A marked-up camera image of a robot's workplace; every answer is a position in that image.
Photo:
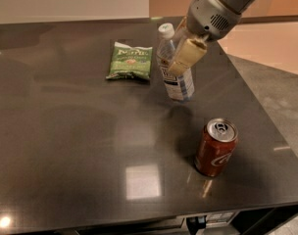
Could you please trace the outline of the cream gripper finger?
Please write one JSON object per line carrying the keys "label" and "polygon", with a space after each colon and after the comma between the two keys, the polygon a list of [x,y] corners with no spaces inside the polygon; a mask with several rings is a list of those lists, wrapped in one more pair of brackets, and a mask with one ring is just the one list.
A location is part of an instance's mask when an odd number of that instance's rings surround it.
{"label": "cream gripper finger", "polygon": [[195,65],[207,53],[207,44],[202,38],[187,38],[183,40],[172,58],[168,72],[181,76]]}
{"label": "cream gripper finger", "polygon": [[174,36],[172,37],[173,47],[177,47],[183,40],[186,39],[186,23],[187,17],[183,17],[174,30]]}

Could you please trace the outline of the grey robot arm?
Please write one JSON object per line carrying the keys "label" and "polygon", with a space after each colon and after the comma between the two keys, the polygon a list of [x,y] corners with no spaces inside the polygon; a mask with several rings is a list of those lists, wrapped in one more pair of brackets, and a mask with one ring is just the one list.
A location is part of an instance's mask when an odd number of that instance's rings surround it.
{"label": "grey robot arm", "polygon": [[224,38],[255,0],[192,0],[178,26],[181,33],[168,72],[180,76],[206,53],[207,44]]}

